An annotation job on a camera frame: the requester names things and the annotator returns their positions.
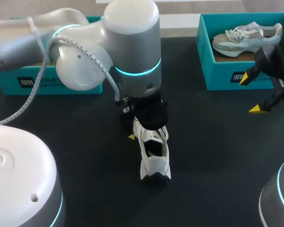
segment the floor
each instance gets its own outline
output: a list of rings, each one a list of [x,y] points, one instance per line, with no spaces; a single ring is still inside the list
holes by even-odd
[[[0,19],[35,16],[58,8],[102,15],[111,0],[0,0]],[[284,11],[284,0],[155,0],[163,37],[195,36],[201,13]]]

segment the cable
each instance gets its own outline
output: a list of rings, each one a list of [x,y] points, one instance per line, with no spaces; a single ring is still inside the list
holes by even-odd
[[[39,85],[40,85],[41,78],[42,78],[42,76],[44,74],[44,71],[45,71],[45,67],[46,67],[46,59],[44,58],[43,62],[42,62],[41,69],[40,69],[40,71],[38,73],[38,76],[36,78],[36,81],[35,81],[35,84],[33,86],[33,89],[32,89],[31,93],[28,96],[28,99],[25,101],[23,106],[21,106],[21,108],[17,112],[15,112],[13,115],[5,118],[4,120],[0,121],[1,125],[7,124],[8,122],[11,122],[15,118],[19,117],[28,108],[28,106],[31,104],[32,100],[34,99],[34,97],[35,97],[35,95],[37,93],[37,90],[38,90]]]
[[[79,45],[78,43],[74,43],[73,40],[70,40],[70,39],[68,39],[65,36],[54,36],[47,43],[46,53],[50,52],[50,49],[51,49],[53,43],[57,42],[57,41],[65,41],[65,42],[67,42],[69,44],[72,44],[77,49],[82,51],[82,53],[84,53],[88,57],[90,57],[97,64],[97,66],[101,69],[101,71],[105,74],[106,79],[108,80],[108,82],[113,87],[113,90],[115,91],[115,101],[119,101],[120,100],[119,88],[116,85],[116,83],[113,80],[113,78],[111,77],[111,75],[109,74],[109,72],[107,71],[107,69],[101,64],[101,62],[93,54],[91,54],[88,50],[84,49],[83,46]],[[39,88],[39,85],[40,85],[40,81],[41,81],[41,78],[42,78],[42,76],[44,74],[45,68],[46,68],[46,59],[44,58],[43,62],[42,62],[41,69],[40,69],[40,71],[39,71],[39,73],[37,75],[35,84],[34,84],[34,86],[32,88],[31,93],[28,96],[28,99],[26,100],[26,102],[23,104],[23,106],[17,112],[15,112],[10,117],[7,117],[6,119],[0,121],[1,125],[7,124],[8,122],[10,122],[10,121],[14,120],[15,118],[19,117],[28,108],[28,106],[31,104],[31,102],[33,101],[33,99],[34,99],[34,97],[35,97],[35,95],[36,95],[36,93],[38,91],[38,88]]]

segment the black tabletop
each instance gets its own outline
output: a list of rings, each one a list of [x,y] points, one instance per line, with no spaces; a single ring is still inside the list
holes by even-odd
[[[284,103],[248,110],[272,90],[206,91],[195,38],[162,40],[172,180],[140,182],[140,151],[119,122],[107,83],[99,96],[38,96],[9,126],[51,149],[67,227],[261,227],[262,187],[284,162]],[[27,97],[0,93],[0,120]]]

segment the shoe box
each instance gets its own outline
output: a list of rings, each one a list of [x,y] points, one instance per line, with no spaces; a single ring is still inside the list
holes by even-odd
[[[87,17],[90,23],[101,17]],[[0,89],[6,96],[29,95],[34,86],[41,63],[0,73]],[[89,91],[74,91],[67,88],[56,73],[55,63],[46,66],[37,95],[98,95],[102,93],[102,84]]]
[[[284,13],[227,13],[201,14],[197,48],[207,90],[239,90],[239,89],[273,89],[270,77],[260,74],[248,86],[241,86],[240,81],[246,69],[252,67],[252,52],[244,52],[236,58],[217,55],[212,50],[212,39],[225,33],[225,30],[256,22],[261,26],[274,26],[280,23],[283,26]]]

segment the white sneaker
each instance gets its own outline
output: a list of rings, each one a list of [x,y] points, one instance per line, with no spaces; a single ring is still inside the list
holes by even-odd
[[[169,137],[166,127],[157,131],[150,131],[142,127],[135,118],[133,121],[133,134],[138,138],[141,147],[141,180],[147,176],[171,179],[169,167]]]
[[[256,52],[263,45],[277,45],[282,39],[282,25],[264,27],[252,22],[249,25],[226,30],[213,38],[213,49],[228,57],[238,57],[245,51]]]

